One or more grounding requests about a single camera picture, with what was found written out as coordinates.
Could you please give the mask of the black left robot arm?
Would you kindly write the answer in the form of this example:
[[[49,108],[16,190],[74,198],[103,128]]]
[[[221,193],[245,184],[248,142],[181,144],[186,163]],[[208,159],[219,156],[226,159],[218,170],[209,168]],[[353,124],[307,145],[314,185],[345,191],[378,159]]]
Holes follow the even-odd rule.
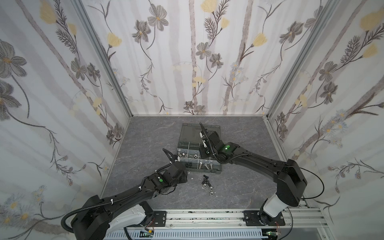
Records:
[[[177,155],[163,149],[170,163],[146,176],[141,183],[120,194],[106,198],[95,195],[84,205],[73,210],[61,219],[62,228],[73,233],[77,240],[102,240],[113,227],[113,220],[122,216],[129,209],[139,206],[144,210],[144,217],[152,214],[152,209],[142,205],[158,195],[163,195],[171,187],[188,181],[188,171]]]

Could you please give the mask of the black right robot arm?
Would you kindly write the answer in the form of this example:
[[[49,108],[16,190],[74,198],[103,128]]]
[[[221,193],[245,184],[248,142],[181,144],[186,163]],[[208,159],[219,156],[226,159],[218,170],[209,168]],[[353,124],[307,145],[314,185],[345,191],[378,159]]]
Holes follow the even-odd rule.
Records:
[[[252,153],[238,144],[224,143],[215,131],[207,130],[202,123],[201,152],[222,165],[239,165],[270,178],[277,184],[276,193],[268,198],[259,215],[264,219],[276,218],[287,207],[297,207],[308,182],[302,169],[293,160],[280,161]]]

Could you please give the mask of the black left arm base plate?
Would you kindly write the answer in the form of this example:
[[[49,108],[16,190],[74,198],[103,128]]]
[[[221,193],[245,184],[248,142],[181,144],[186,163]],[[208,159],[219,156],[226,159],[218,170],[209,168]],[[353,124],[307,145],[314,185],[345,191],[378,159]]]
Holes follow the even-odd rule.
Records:
[[[165,227],[167,220],[166,211],[154,211],[150,221],[145,225],[146,228]]]

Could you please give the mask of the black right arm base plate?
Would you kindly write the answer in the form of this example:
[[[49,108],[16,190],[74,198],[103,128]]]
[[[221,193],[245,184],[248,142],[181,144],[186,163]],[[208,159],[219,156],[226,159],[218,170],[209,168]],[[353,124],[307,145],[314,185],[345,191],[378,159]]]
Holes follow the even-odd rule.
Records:
[[[262,227],[262,226],[285,226],[285,219],[282,212],[280,212],[276,217],[272,218],[266,213],[260,213],[260,211],[243,211],[244,218],[243,221],[246,223],[247,227]]]

